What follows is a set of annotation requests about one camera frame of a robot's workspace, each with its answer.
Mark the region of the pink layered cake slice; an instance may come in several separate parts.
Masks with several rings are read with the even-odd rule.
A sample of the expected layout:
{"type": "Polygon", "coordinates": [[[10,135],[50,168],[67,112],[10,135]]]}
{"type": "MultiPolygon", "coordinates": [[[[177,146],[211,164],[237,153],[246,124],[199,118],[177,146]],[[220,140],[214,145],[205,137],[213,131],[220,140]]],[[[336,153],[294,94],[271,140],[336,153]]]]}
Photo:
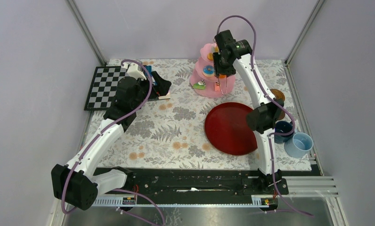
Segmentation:
{"type": "Polygon", "coordinates": [[[214,91],[215,91],[215,92],[221,92],[220,84],[219,84],[218,82],[216,82],[216,83],[214,84],[214,91]]]}

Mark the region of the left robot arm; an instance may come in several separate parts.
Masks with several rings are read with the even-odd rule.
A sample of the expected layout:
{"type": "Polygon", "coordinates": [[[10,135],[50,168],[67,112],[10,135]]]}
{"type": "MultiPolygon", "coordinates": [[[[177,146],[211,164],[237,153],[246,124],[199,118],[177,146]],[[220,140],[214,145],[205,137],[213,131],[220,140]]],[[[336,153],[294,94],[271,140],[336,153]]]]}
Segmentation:
{"type": "Polygon", "coordinates": [[[115,189],[127,194],[133,190],[131,172],[120,167],[102,174],[95,174],[99,161],[105,152],[132,124],[139,110],[154,90],[153,80],[158,74],[145,72],[145,79],[125,76],[118,82],[116,94],[104,114],[95,135],[65,165],[55,165],[51,171],[54,196],[61,201],[65,214],[74,209],[87,210],[99,195],[115,189]]]}

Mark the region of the blue iced donut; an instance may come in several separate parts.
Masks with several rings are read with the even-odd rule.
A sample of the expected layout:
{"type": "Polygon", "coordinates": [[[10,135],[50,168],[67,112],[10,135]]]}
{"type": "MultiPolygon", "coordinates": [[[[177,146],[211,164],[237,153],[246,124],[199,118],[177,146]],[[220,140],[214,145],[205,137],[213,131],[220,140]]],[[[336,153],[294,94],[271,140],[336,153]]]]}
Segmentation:
{"type": "Polygon", "coordinates": [[[213,77],[214,76],[214,67],[212,65],[206,65],[203,67],[202,69],[202,74],[205,76],[205,77],[213,77]]]}

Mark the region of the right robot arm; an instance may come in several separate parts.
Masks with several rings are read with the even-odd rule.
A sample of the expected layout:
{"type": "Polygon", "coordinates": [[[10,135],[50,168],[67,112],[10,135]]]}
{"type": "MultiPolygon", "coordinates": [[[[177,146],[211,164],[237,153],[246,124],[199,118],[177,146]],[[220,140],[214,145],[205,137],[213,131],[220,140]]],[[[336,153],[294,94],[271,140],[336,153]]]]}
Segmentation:
{"type": "Polygon", "coordinates": [[[268,88],[259,72],[248,41],[235,40],[230,30],[217,33],[214,39],[219,49],[213,53],[215,77],[240,75],[252,100],[253,110],[246,116],[246,122],[257,141],[260,156],[257,162],[258,169],[265,175],[259,179],[258,188],[262,193],[269,194],[277,187],[276,180],[268,175],[275,170],[272,166],[275,154],[273,134],[284,102],[277,101],[268,88]]]}

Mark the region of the light brown wooden saucer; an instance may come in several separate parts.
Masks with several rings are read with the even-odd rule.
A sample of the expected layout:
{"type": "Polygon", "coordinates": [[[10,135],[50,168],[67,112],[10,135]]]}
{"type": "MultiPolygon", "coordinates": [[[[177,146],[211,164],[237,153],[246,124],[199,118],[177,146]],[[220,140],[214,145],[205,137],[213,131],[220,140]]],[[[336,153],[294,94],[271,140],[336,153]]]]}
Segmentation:
{"type": "Polygon", "coordinates": [[[278,89],[271,89],[270,91],[275,96],[276,100],[285,101],[285,95],[282,91],[280,91],[278,89]]]}

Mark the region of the green cake slice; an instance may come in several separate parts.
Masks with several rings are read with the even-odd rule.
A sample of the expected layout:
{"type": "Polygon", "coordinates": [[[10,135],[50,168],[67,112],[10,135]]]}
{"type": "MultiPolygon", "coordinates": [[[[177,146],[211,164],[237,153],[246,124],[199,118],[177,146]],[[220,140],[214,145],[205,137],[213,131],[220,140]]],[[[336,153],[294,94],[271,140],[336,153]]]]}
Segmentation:
{"type": "Polygon", "coordinates": [[[205,83],[204,80],[200,80],[197,83],[193,84],[192,88],[197,89],[197,90],[205,90],[206,89],[206,83],[205,83]]]}

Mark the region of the round yellow biscuit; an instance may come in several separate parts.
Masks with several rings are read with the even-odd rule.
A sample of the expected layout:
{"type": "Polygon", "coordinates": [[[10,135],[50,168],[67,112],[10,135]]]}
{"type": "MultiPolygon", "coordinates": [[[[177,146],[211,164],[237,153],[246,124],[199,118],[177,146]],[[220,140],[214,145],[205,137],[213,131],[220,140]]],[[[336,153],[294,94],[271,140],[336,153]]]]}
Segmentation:
{"type": "Polygon", "coordinates": [[[212,53],[209,53],[207,55],[207,59],[210,60],[210,61],[213,61],[213,55],[212,55],[212,53]]]}

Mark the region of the white handled metal tongs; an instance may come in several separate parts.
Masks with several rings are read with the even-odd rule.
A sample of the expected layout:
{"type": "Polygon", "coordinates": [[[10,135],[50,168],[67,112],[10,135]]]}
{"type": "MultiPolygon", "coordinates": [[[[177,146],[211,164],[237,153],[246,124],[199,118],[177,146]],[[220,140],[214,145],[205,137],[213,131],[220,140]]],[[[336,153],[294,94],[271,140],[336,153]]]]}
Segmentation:
{"type": "Polygon", "coordinates": [[[218,76],[217,82],[220,84],[221,94],[226,95],[227,94],[227,88],[228,88],[227,76],[224,75],[224,74],[220,74],[218,76]]]}

